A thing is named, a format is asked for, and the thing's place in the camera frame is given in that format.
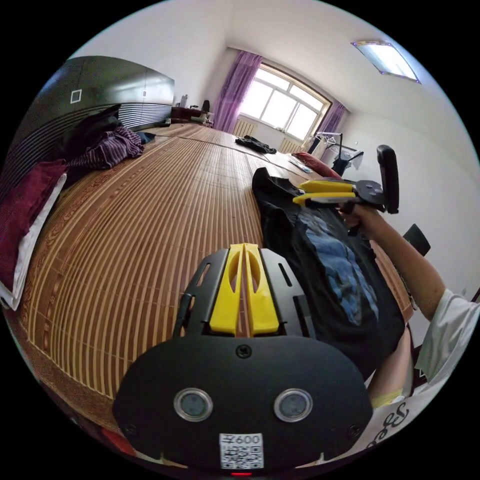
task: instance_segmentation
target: person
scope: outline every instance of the person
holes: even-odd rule
[[[410,352],[409,339],[405,341],[402,338],[397,351],[375,372],[370,382],[369,387],[374,383],[373,388],[368,389],[374,410],[360,438],[343,455],[328,461],[321,458],[309,465],[334,462],[357,454],[407,426],[449,379],[480,317],[480,303],[468,301],[450,291],[429,261],[377,210],[358,204],[352,213],[342,213],[340,209],[340,214],[348,228],[360,223],[359,231],[383,249],[403,277],[419,310],[429,320],[430,325],[415,365],[425,375],[427,384],[408,398],[399,395],[403,383],[395,385],[392,378],[400,378],[403,382],[405,377],[392,372],[395,367],[405,369],[405,362],[399,362],[399,352],[405,351],[405,348]]]

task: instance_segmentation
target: black clothing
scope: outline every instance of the black clothing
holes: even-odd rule
[[[95,145],[104,132],[112,132],[122,125],[119,110],[122,105],[114,105],[105,110],[89,115],[66,131],[53,149],[53,159],[67,162],[83,155],[87,148]]]
[[[316,338],[343,352],[366,380],[405,330],[369,241],[348,236],[335,208],[293,203],[301,192],[287,179],[270,177],[266,168],[255,172],[252,190],[263,246],[288,261],[307,298]]]
[[[270,148],[266,143],[253,138],[250,135],[245,135],[244,138],[237,138],[235,140],[236,144],[243,145],[249,149],[255,150],[261,154],[276,154],[277,150],[275,148]]]
[[[340,176],[342,176],[345,173],[345,170],[347,169],[347,165],[349,163],[350,163],[350,160],[337,157],[333,162],[331,169],[337,174],[339,174]]]

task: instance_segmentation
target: white t-shirt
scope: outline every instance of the white t-shirt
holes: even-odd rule
[[[420,349],[416,368],[426,376],[428,383],[421,392],[389,405],[376,408],[363,434],[346,453],[325,464],[349,457],[373,447],[407,426],[433,400],[457,366],[480,317],[480,304],[445,290]]]

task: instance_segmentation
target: white sheet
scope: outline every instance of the white sheet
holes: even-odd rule
[[[60,195],[62,188],[67,180],[67,174],[64,173],[58,180],[57,184],[53,188],[53,191],[46,201],[43,209],[38,214],[38,217],[33,222],[28,233],[21,239],[18,246],[18,259],[15,266],[15,274],[13,276],[13,292],[10,291],[0,281],[0,303],[8,309],[17,310],[19,307],[20,299],[24,292],[25,279],[27,278],[27,272],[29,270],[30,260],[35,248],[35,244],[40,235],[40,231],[44,226],[50,210],[54,206],[55,201]]]

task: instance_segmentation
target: radiator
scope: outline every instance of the radiator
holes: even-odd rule
[[[281,154],[294,154],[296,152],[300,152],[302,150],[302,145],[300,143],[297,143],[295,141],[291,141],[288,138],[284,138],[283,142],[280,145],[280,148],[278,151]]]
[[[237,137],[244,137],[245,135],[253,137],[253,132],[256,128],[257,126],[254,123],[238,119],[233,129],[233,134]]]

